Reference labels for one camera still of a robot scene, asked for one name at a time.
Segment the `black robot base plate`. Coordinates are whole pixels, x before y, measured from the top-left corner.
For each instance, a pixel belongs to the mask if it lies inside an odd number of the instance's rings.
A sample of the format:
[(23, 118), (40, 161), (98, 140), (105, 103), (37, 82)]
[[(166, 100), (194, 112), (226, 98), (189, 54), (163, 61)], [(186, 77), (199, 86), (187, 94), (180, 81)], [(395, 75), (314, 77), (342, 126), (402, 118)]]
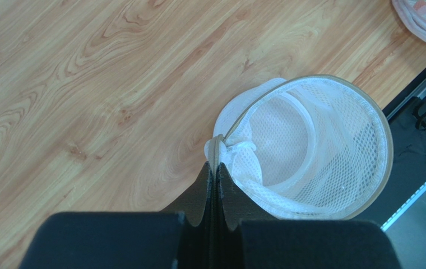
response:
[(356, 219), (383, 225), (426, 182), (426, 68), (384, 109), (393, 167), (383, 192)]

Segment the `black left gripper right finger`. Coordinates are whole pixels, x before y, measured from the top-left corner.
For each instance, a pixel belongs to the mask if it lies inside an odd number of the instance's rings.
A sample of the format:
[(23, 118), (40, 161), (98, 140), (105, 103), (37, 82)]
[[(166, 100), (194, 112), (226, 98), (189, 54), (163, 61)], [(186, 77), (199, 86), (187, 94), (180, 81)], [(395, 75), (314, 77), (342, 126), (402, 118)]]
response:
[(280, 220), (216, 171), (217, 268), (400, 268), (387, 235), (374, 223)]

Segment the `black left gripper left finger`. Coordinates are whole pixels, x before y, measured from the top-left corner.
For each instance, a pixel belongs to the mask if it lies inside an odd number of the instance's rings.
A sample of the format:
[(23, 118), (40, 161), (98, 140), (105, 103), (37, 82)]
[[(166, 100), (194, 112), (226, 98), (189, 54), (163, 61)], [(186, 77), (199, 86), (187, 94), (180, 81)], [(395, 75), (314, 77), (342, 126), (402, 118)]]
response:
[(60, 212), (37, 230), (21, 268), (208, 268), (211, 169), (160, 212)]

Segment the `white mesh laundry bag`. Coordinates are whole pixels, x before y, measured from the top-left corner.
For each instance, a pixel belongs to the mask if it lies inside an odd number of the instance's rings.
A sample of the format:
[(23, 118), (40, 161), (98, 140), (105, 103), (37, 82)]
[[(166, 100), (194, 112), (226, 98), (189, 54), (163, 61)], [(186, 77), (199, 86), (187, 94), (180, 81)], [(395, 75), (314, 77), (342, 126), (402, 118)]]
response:
[(351, 219), (392, 170), (387, 119), (362, 89), (332, 75), (273, 78), (220, 112), (204, 152), (278, 219)]

